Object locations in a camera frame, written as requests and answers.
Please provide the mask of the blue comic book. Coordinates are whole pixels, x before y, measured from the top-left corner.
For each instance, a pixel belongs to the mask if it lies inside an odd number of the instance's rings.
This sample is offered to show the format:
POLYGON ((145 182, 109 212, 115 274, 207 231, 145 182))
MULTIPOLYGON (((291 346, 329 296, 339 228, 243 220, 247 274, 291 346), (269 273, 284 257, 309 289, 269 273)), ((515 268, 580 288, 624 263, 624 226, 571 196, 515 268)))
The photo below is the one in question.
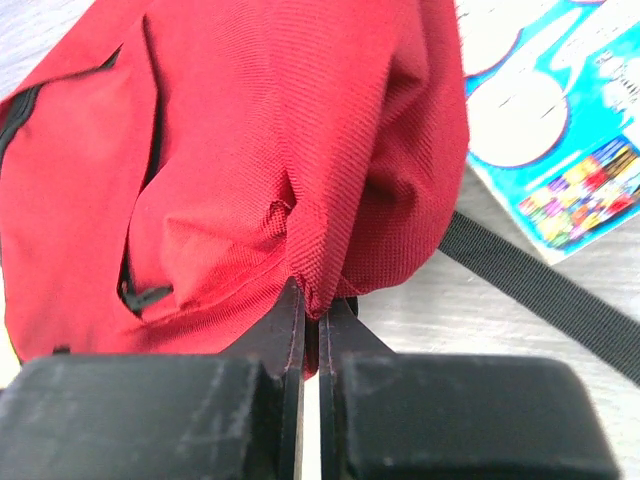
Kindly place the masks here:
POLYGON ((639 211, 639 5, 460 1, 468 162, 549 263, 639 211))

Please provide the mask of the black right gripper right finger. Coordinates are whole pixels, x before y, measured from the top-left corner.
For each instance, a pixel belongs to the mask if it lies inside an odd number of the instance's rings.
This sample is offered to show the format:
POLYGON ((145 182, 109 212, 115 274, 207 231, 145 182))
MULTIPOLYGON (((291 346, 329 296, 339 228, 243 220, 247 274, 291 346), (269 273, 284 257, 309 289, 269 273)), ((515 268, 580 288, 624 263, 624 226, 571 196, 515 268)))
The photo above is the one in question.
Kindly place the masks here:
POLYGON ((575 372, 541 357, 401 354, 338 300, 319 323, 326 479, 617 479, 575 372))

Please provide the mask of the red student backpack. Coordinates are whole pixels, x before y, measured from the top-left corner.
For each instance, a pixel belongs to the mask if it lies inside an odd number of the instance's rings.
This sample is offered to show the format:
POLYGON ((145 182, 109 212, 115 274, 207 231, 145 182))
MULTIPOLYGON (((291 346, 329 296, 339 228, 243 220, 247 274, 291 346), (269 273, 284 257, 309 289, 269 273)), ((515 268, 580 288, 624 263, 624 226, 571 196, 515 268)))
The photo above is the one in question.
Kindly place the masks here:
POLYGON ((54 353, 218 353, 435 251, 631 380, 636 322, 454 209, 450 1, 97 1, 1 103, 5 325, 54 353))

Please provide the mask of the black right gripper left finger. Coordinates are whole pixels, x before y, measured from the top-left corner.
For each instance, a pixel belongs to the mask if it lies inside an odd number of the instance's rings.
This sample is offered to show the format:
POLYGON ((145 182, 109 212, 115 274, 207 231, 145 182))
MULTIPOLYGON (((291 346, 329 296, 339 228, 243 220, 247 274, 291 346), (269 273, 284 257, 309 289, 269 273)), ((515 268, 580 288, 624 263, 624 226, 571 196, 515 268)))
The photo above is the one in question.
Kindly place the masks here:
POLYGON ((5 479, 297 479, 304 300, 271 310, 217 355, 63 355, 1 394, 5 479))

